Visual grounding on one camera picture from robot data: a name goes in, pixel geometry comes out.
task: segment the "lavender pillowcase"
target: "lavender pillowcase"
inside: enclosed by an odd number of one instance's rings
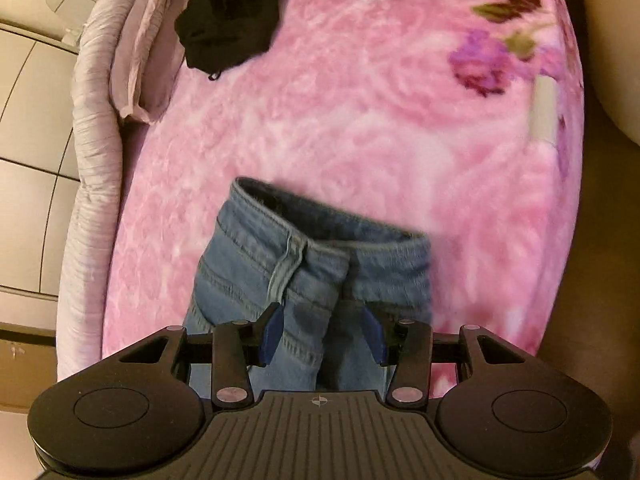
[[[139,105],[142,79],[168,2],[136,0],[122,27],[111,66],[110,91],[111,100],[123,119],[131,117],[150,122],[148,111]]]
[[[157,121],[168,107],[174,81],[184,59],[184,47],[175,32],[175,20],[186,7],[187,1],[169,2],[146,62],[139,106],[146,110],[148,122],[151,123]]]

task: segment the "wooden furniture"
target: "wooden furniture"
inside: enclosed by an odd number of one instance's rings
[[[52,332],[0,323],[0,411],[27,413],[56,382]]]
[[[0,322],[55,328],[79,186],[70,84],[76,51],[0,25]]]

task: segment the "blue jeans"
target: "blue jeans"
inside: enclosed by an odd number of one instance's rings
[[[389,370],[370,354],[360,327],[365,301],[397,317],[430,322],[426,236],[338,211],[250,178],[231,185],[194,279],[184,325],[210,332],[255,321],[272,301],[284,333],[266,368],[249,371],[263,390],[377,390]],[[193,365],[190,385],[210,397],[210,365]]]

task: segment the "round pad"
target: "round pad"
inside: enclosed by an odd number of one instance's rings
[[[28,418],[41,459],[60,472],[119,476],[188,446],[204,423],[200,398],[169,374],[136,367],[122,375],[123,387],[102,374],[78,374],[42,394]]]
[[[512,430],[545,433],[566,420],[566,408],[553,395],[536,390],[516,390],[494,400],[494,415]]]
[[[76,417],[94,428],[121,428],[146,415],[149,400],[136,390],[103,388],[76,402]]]
[[[598,456],[611,432],[595,393],[559,372],[485,365],[440,401],[436,423],[468,462],[497,476],[559,476]]]

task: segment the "belt loop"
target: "belt loop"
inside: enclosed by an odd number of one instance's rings
[[[277,301],[282,303],[284,291],[289,285],[293,274],[296,272],[305,253],[306,238],[296,234],[289,234],[287,238],[287,251],[276,263],[273,274],[269,280],[267,289],[267,304]]]

